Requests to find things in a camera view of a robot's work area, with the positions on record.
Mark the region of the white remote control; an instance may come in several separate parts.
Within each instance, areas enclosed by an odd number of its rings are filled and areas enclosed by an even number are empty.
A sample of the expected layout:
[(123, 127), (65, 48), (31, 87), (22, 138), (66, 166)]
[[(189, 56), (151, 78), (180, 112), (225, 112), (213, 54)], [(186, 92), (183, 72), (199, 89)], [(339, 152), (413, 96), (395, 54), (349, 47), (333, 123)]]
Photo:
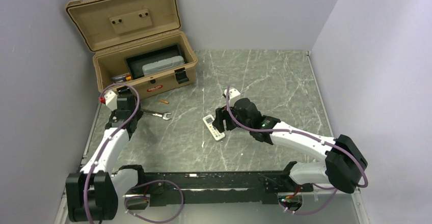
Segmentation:
[(214, 126), (213, 126), (213, 122), (214, 122), (214, 117), (213, 115), (206, 115), (203, 117), (203, 122), (206, 125), (207, 129), (209, 130), (209, 132), (211, 133), (212, 137), (216, 140), (216, 141), (220, 141), (222, 139), (225, 138), (225, 134), (223, 132), (219, 132)]

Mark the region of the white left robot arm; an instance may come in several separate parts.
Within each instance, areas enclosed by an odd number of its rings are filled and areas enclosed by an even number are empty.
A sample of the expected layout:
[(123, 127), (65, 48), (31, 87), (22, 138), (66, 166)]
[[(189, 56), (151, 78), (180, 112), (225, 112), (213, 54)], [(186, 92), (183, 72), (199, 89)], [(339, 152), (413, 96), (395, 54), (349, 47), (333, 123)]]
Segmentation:
[(131, 92), (117, 95), (109, 91), (102, 100), (112, 110), (103, 139), (86, 165), (66, 179), (71, 222), (112, 220), (123, 195), (129, 190), (140, 193), (147, 184), (141, 165), (124, 165), (117, 172), (113, 171), (120, 152), (143, 115), (136, 96)]

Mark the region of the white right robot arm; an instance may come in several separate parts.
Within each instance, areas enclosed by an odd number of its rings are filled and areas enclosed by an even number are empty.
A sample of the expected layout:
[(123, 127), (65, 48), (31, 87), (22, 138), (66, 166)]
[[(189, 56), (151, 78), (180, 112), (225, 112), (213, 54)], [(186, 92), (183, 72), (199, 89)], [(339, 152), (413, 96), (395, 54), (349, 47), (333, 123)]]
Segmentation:
[(329, 137), (300, 130), (262, 115), (248, 98), (216, 108), (212, 124), (218, 132), (242, 128), (258, 142), (292, 148), (315, 158), (310, 163), (291, 161), (285, 167), (281, 185), (287, 191), (305, 184), (330, 184), (336, 190), (353, 193), (369, 185), (365, 174), (368, 162), (347, 135)]

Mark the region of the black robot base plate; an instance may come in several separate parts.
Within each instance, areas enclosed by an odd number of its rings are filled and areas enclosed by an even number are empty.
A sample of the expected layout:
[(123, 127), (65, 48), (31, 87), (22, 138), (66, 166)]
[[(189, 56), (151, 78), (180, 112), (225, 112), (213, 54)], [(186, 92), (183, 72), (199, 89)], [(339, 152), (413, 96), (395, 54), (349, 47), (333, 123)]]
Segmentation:
[(297, 185), (283, 171), (145, 173), (145, 183), (124, 197), (133, 209), (184, 204), (277, 204), (277, 197), (312, 192), (311, 184)]

